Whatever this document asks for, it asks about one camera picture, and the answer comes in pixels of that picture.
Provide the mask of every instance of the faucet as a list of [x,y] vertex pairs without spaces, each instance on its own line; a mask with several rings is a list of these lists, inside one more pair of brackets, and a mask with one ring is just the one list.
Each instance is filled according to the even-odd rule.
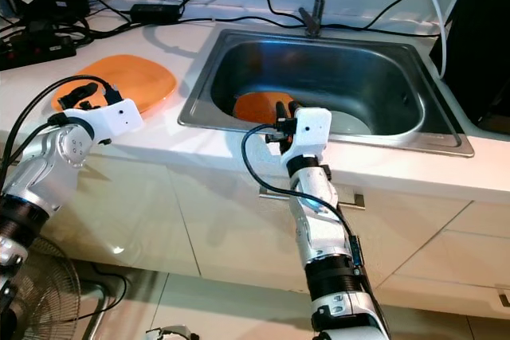
[[310,15],[303,7],[299,8],[300,15],[306,25],[306,36],[313,38],[319,37],[320,23],[322,22],[322,14],[324,12],[325,3],[326,2],[324,0],[316,0],[313,5],[312,15]]

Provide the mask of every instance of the sink basin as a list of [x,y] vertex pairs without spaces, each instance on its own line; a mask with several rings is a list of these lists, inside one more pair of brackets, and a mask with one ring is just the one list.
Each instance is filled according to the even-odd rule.
[[223,30],[179,116],[194,127],[247,131],[239,96],[285,92],[333,112],[331,141],[472,156],[412,45]]

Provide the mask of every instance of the white countertop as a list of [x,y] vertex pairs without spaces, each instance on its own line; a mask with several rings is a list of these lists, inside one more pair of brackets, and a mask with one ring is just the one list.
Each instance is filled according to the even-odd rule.
[[[92,27],[109,29],[118,21],[97,18]],[[263,29],[287,33],[276,27],[222,25],[223,28]],[[95,153],[145,162],[208,166],[245,172],[240,142],[243,134],[183,127],[179,113],[193,88],[222,26],[214,23],[145,27],[120,34],[79,49],[76,57],[50,63],[11,69],[0,73],[0,143],[4,143],[19,112],[42,90],[56,80],[107,56],[132,54],[152,60],[171,70],[178,88],[154,110],[144,116],[146,126],[119,137]],[[429,68],[430,39],[394,37],[377,33],[326,31],[325,37],[358,40],[399,41],[414,45]],[[435,69],[432,76],[437,78]],[[41,103],[27,119],[26,133],[52,114],[51,98]],[[449,157],[407,150],[393,150],[347,143],[330,143],[324,162],[336,183],[425,193],[476,201],[510,203],[510,142],[469,136],[475,150],[473,158]],[[285,175],[277,151],[261,139],[252,138],[249,155],[262,174]]]

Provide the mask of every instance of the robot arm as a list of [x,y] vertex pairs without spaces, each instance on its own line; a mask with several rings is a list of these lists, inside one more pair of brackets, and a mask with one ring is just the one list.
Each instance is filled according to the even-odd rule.
[[[285,124],[292,129],[282,139],[268,139],[292,140],[290,146],[283,146],[281,159],[291,190],[337,206],[338,195],[330,183],[328,167],[320,165],[331,113],[322,108],[299,108],[294,117],[294,124]],[[340,219],[341,213],[303,197],[291,197],[290,206],[312,298],[312,325],[320,333],[316,340],[389,340],[364,271],[359,241]]]
[[89,111],[68,109],[49,122],[57,126],[23,151],[0,195],[0,306],[14,297],[9,279],[44,223],[76,192],[78,173],[94,144],[143,126],[135,103],[122,99]]

